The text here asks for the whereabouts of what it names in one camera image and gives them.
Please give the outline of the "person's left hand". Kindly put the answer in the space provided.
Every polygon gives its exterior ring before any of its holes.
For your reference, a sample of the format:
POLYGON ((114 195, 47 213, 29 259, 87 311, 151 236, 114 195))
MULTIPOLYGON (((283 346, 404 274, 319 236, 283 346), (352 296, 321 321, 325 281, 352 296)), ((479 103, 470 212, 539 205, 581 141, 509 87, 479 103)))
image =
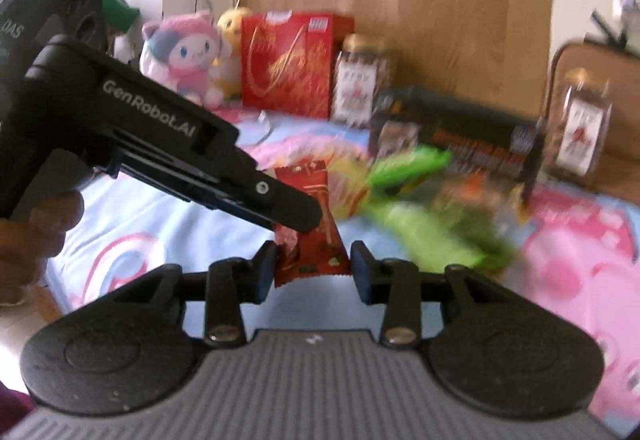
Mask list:
POLYGON ((78 225, 85 205, 81 192, 42 200, 26 220, 1 220, 1 304, 21 304, 51 258, 61 252, 66 233, 78 225))

